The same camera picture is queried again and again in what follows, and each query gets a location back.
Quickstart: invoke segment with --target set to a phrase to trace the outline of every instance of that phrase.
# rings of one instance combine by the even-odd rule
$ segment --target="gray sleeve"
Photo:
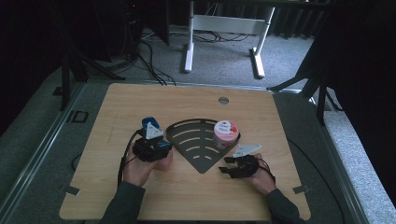
[[[100,224],[137,223],[145,189],[121,182],[116,195],[108,205]]]
[[[297,206],[286,198],[279,189],[271,191],[267,195],[267,201],[273,224],[305,223],[305,221],[300,218]]]

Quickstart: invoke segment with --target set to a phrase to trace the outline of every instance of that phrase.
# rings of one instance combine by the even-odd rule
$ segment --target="gray carpet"
[[[156,37],[146,40],[153,47],[153,64],[172,76],[177,83],[226,85],[251,89],[274,86],[293,77],[312,44],[312,39],[286,40],[281,37],[268,36],[262,52],[266,78],[257,79],[253,76],[251,61],[248,57],[248,49],[255,47],[257,43],[256,36],[250,36],[240,42],[216,44],[196,42],[190,74],[182,71],[187,37],[171,37],[169,47],[158,41]],[[149,60],[149,47],[141,45],[140,52]],[[127,71],[123,71],[126,68],[121,68],[115,72],[127,77],[125,81],[127,83],[154,80],[146,70],[139,68],[143,66],[141,61],[138,61]],[[81,223],[81,221],[66,221],[59,218],[59,209],[64,199],[61,189],[71,181],[74,171],[70,163],[83,150],[105,96],[106,88],[112,82],[114,80],[101,74],[92,74],[73,106],[75,111],[89,112],[87,122],[64,124],[9,223]],[[53,90],[59,85],[60,71],[58,70],[46,80],[18,119],[0,139],[2,155],[0,196],[2,200],[16,181],[23,165],[39,146],[40,139],[44,137],[51,123],[56,120],[56,116],[59,116],[60,97],[52,96]],[[303,85],[302,81],[291,88],[299,90]],[[329,134],[326,128],[318,125],[315,119],[315,107],[307,99],[295,93],[279,93],[276,94],[275,99],[287,137],[294,141],[323,173],[341,204],[346,223],[354,223],[324,150],[326,145],[323,145],[322,136]],[[306,193],[312,213],[308,223],[342,223],[342,213],[318,172],[296,146],[291,144],[290,149],[303,184],[311,189]]]

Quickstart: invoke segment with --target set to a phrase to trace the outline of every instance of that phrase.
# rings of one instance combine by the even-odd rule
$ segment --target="black fan-shaped board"
[[[238,144],[236,141],[226,149],[213,144],[213,119],[186,119],[166,129],[166,138],[176,150],[200,173],[204,174]]]

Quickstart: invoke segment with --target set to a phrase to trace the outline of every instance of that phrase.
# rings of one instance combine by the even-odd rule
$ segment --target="human hand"
[[[123,168],[123,181],[130,184],[142,187],[147,180],[152,169],[167,171],[169,170],[170,164],[173,160],[173,149],[171,149],[166,158],[159,161],[141,161],[133,153],[134,144],[128,149],[128,155],[125,160],[125,166]]]
[[[269,170],[268,165],[262,160],[262,154],[256,154],[254,157],[258,160],[259,165],[267,170]],[[257,169],[257,172],[251,177],[245,178],[247,182],[251,183],[253,187],[265,196],[276,189],[276,184],[274,179],[268,172],[264,171],[262,168]]]

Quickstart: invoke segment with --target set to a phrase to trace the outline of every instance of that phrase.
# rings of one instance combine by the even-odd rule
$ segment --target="wooden tabletop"
[[[220,97],[227,97],[223,105]],[[117,189],[120,158],[141,120],[154,117],[165,130],[184,119],[232,120],[239,144],[261,144],[276,185],[303,219],[310,211],[272,94],[268,91],[135,84],[110,85],[60,210],[64,219],[100,219]],[[237,147],[227,156],[232,156]],[[176,150],[168,172],[154,170],[144,186],[142,220],[269,220],[265,198],[242,179],[219,171],[220,160],[199,174]]]

